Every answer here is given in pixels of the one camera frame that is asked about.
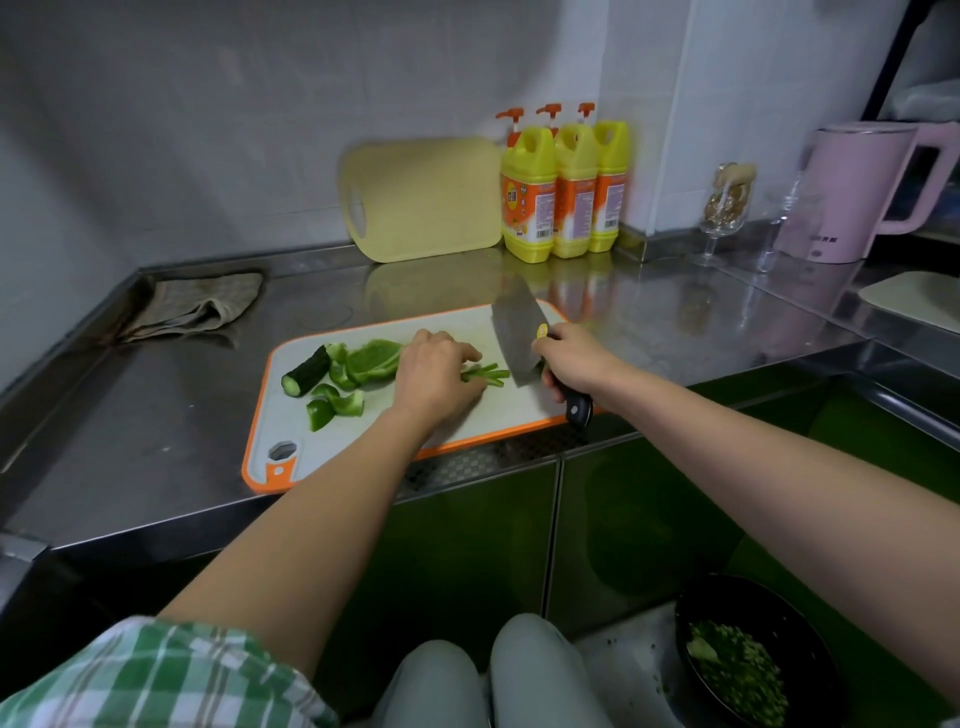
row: right hand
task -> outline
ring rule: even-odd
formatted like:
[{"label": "right hand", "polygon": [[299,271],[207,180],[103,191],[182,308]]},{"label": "right hand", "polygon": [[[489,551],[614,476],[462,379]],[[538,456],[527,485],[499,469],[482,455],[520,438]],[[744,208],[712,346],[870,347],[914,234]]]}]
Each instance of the right hand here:
[{"label": "right hand", "polygon": [[550,389],[553,399],[564,401],[564,395],[557,387],[553,373],[566,386],[591,395],[595,400],[601,394],[603,385],[610,382],[611,376],[619,371],[629,370],[628,364],[618,359],[589,331],[576,324],[556,324],[550,327],[550,333],[559,338],[544,336],[536,339],[533,348],[546,359],[543,369],[543,383]]}]

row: cutting board handle hole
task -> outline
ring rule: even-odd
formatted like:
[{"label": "cutting board handle hole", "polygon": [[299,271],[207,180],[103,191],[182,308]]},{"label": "cutting board handle hole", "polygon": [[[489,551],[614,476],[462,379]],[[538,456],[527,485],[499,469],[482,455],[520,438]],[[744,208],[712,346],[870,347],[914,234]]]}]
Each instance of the cutting board handle hole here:
[{"label": "cutting board handle hole", "polygon": [[363,200],[360,199],[360,188],[355,184],[350,187],[348,210],[353,229],[357,231],[360,237],[366,237],[367,211],[363,207]]},{"label": "cutting board handle hole", "polygon": [[268,457],[274,462],[279,462],[280,460],[286,460],[292,454],[297,451],[297,446],[290,442],[289,440],[284,440],[282,443],[277,443],[270,451],[267,453]]}]

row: dish towel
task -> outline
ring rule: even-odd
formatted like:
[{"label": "dish towel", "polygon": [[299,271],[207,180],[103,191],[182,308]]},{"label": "dish towel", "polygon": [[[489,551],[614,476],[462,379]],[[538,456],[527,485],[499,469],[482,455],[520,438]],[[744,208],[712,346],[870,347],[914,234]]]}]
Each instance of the dish towel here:
[{"label": "dish towel", "polygon": [[216,279],[162,280],[154,297],[120,333],[137,341],[166,333],[211,331],[229,324],[253,303],[263,276],[238,273]]}]

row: cucumber piece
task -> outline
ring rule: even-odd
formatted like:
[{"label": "cucumber piece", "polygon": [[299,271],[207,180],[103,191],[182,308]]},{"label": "cucumber piece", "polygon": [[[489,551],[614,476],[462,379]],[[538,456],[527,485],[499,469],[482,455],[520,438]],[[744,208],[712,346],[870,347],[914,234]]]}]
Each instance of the cucumber piece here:
[{"label": "cucumber piece", "polygon": [[310,418],[310,431],[316,432],[329,425],[330,420],[337,414],[333,405],[327,400],[311,400],[306,404],[306,414]]},{"label": "cucumber piece", "polygon": [[363,414],[363,392],[357,391],[346,397],[331,397],[333,411],[341,417],[360,417]]},{"label": "cucumber piece", "polygon": [[295,369],[287,372],[280,379],[280,386],[290,397],[302,397],[326,376],[330,370],[330,357],[326,347],[320,347]]}]

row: knee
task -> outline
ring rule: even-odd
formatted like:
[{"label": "knee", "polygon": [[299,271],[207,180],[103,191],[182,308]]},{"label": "knee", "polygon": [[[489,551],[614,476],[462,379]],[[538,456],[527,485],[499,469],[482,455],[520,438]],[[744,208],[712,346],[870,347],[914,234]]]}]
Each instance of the knee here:
[{"label": "knee", "polygon": [[491,662],[509,659],[516,653],[565,652],[569,643],[555,626],[533,614],[516,615],[503,625],[493,641]]},{"label": "knee", "polygon": [[476,666],[470,656],[454,643],[446,640],[431,640],[421,644],[403,661],[403,669],[411,671],[430,670],[439,673],[476,674]]}]

